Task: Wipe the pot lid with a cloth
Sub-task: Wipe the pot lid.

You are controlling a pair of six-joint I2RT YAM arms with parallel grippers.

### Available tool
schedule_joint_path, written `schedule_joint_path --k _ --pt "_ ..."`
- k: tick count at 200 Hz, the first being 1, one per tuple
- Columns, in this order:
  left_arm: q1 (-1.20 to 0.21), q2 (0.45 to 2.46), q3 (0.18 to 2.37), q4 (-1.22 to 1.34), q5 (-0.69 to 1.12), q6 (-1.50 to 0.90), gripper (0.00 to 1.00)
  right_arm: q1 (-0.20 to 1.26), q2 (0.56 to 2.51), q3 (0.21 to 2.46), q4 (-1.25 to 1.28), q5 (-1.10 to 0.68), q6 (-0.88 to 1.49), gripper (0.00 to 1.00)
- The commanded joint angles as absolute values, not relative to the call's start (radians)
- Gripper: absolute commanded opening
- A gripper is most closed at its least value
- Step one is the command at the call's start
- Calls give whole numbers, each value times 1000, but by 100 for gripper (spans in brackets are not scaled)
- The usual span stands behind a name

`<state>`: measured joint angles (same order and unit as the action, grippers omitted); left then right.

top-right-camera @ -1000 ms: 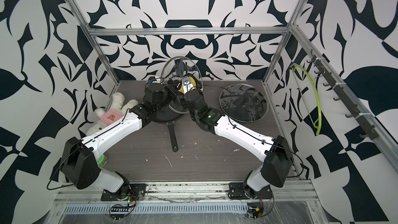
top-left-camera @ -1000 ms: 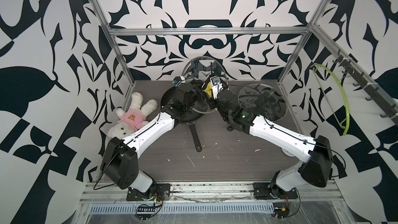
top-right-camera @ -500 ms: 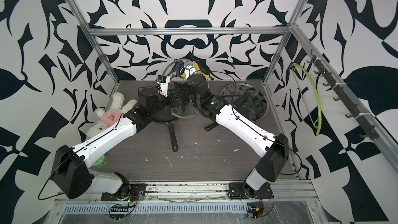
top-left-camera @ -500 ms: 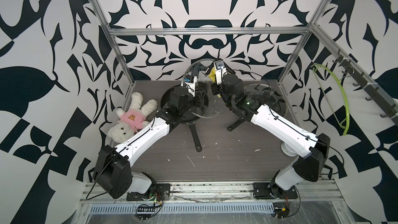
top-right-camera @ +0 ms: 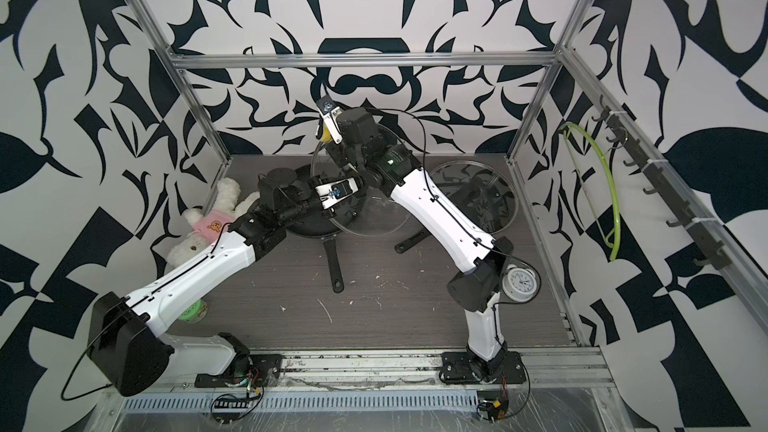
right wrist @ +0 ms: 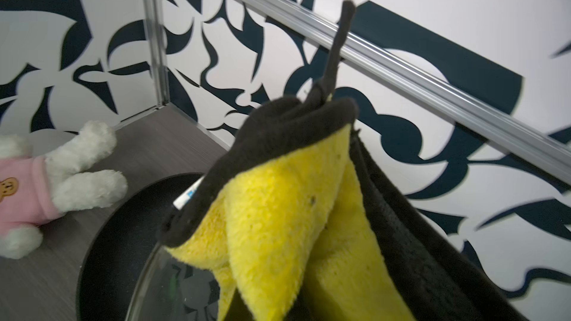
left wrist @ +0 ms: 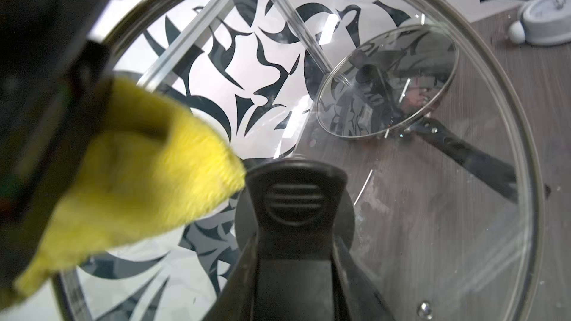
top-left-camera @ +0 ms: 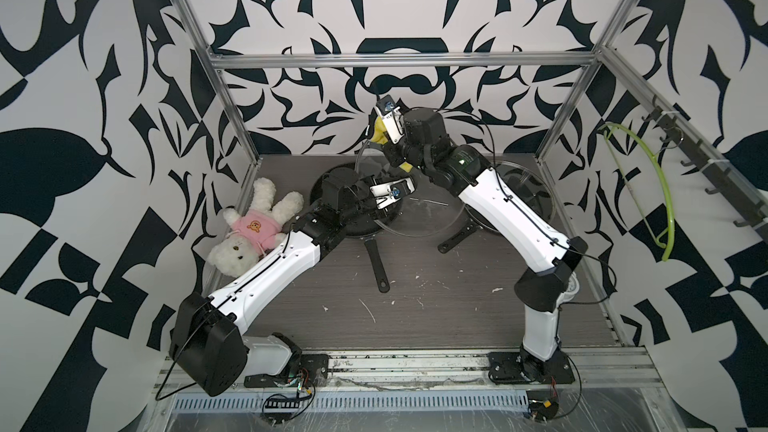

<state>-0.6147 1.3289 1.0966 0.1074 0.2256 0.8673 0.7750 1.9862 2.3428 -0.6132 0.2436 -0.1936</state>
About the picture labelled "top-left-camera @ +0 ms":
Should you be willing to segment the yellow cleaning cloth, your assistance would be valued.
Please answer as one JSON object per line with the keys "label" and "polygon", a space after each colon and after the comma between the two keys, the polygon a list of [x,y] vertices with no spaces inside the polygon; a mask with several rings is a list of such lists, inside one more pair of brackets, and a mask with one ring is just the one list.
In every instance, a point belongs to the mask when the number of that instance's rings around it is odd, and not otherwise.
{"label": "yellow cleaning cloth", "polygon": [[386,128],[381,118],[376,118],[373,124],[373,135],[370,141],[374,144],[378,144],[387,158],[388,162],[393,167],[398,167],[406,173],[410,173],[413,166],[406,162],[402,157],[402,154],[398,151],[396,145],[389,139]]}

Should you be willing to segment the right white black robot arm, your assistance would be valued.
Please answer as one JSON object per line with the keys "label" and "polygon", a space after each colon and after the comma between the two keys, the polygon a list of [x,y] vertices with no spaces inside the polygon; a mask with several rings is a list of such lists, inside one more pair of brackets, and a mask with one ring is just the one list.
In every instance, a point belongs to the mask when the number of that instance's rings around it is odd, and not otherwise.
{"label": "right white black robot arm", "polygon": [[514,287],[525,307],[521,355],[536,364],[552,360],[560,350],[560,307],[580,290],[575,269],[585,242],[567,238],[537,215],[476,148],[456,144],[439,112],[402,112],[385,101],[373,113],[371,140],[381,145],[392,166],[408,164],[419,170],[478,212],[524,259],[527,269]]}

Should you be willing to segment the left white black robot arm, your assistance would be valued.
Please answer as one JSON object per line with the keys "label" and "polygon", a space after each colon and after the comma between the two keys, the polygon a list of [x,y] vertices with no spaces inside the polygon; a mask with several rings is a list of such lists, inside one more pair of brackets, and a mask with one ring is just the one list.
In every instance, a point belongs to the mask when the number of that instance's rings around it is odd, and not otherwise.
{"label": "left white black robot arm", "polygon": [[241,378],[298,378],[302,351],[294,342],[280,334],[245,341],[244,333],[283,289],[346,238],[351,223],[385,216],[414,190],[408,177],[377,181],[349,168],[325,174],[321,184],[319,199],[264,259],[209,296],[192,293],[181,303],[170,357],[209,396]]}

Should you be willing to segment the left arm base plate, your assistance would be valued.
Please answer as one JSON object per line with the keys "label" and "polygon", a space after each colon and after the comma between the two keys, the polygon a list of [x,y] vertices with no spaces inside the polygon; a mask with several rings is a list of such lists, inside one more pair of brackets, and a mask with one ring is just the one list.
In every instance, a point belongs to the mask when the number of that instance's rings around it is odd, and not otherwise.
{"label": "left arm base plate", "polygon": [[292,357],[277,375],[246,375],[245,388],[276,388],[296,386],[300,380],[308,379],[312,384],[322,384],[327,378],[330,356],[310,353]]}

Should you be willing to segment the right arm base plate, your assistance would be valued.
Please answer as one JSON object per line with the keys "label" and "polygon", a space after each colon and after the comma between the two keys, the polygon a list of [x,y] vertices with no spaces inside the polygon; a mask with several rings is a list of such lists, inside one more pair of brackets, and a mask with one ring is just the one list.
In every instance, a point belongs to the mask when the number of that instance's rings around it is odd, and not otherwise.
{"label": "right arm base plate", "polygon": [[488,377],[494,384],[573,384],[574,369],[567,355],[557,349],[552,357],[542,361],[527,351],[490,352]]}

